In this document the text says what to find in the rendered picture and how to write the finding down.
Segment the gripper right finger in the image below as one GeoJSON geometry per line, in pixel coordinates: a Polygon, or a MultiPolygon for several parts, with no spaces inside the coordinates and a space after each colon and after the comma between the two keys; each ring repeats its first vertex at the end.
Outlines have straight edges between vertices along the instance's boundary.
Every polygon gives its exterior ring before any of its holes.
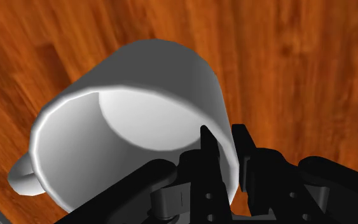
{"type": "Polygon", "coordinates": [[[277,150],[256,147],[244,124],[231,131],[250,221],[358,224],[357,171],[320,156],[293,165],[277,150]]]}

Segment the white mug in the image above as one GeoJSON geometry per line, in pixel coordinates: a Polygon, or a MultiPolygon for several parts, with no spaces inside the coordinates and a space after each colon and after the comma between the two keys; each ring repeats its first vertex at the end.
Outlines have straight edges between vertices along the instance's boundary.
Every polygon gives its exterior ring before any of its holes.
{"type": "Polygon", "coordinates": [[[71,212],[150,160],[178,163],[200,145],[202,125],[219,143],[233,199],[239,163],[214,71],[179,43],[135,41],[41,108],[8,183],[19,195],[47,193],[71,212]]]}

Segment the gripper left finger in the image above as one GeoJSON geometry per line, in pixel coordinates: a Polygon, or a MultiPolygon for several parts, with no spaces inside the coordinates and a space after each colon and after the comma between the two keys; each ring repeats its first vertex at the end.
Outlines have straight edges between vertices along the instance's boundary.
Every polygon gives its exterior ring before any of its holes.
{"type": "Polygon", "coordinates": [[[154,159],[56,224],[230,224],[216,138],[200,128],[200,148],[179,163],[154,159]]]}

